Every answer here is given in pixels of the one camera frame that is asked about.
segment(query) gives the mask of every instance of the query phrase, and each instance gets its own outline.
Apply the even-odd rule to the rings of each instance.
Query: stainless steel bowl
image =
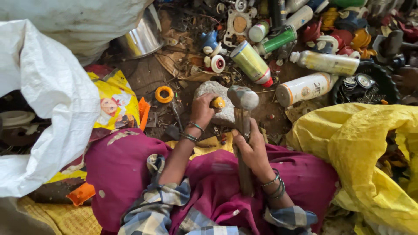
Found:
[[[149,5],[138,26],[117,38],[129,58],[136,59],[158,51],[164,46],[161,24],[154,5]]]

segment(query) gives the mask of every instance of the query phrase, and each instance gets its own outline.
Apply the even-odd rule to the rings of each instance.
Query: person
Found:
[[[193,101],[191,121],[173,150],[134,128],[92,144],[87,182],[96,190],[92,208],[102,234],[319,232],[339,181],[336,171],[312,155],[265,144],[254,119],[248,143],[232,131],[255,178],[253,197],[240,192],[234,154],[217,150],[189,160],[217,112],[209,107],[217,96]]]

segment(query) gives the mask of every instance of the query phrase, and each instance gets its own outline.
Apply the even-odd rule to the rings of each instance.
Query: yellow plastic bag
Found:
[[[119,128],[137,128],[140,125],[138,100],[120,69],[100,77],[87,73],[99,89],[100,116],[93,126],[90,140],[100,139]]]
[[[405,191],[375,167],[386,151],[386,135],[409,160]],[[332,164],[342,182],[335,201],[368,220],[418,234],[418,107],[405,105],[334,105],[301,117],[286,136],[287,144]]]

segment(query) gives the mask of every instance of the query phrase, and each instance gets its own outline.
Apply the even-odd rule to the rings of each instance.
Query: plaid sleeve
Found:
[[[311,224],[318,222],[316,214],[304,211],[298,206],[282,209],[265,209],[264,219],[270,224],[286,230],[293,230],[289,234],[312,234]]]
[[[122,226],[118,235],[168,234],[168,228],[171,225],[170,212],[173,206],[183,206],[189,201],[188,178],[185,178],[180,185],[158,184],[164,168],[163,156],[156,154],[149,156],[147,166],[153,175],[151,184],[122,216]]]

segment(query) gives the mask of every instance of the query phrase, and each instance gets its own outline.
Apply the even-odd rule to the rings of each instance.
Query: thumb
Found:
[[[241,153],[251,153],[252,148],[245,141],[244,137],[236,129],[233,129],[231,132],[232,132],[232,144],[236,145],[240,149]]]

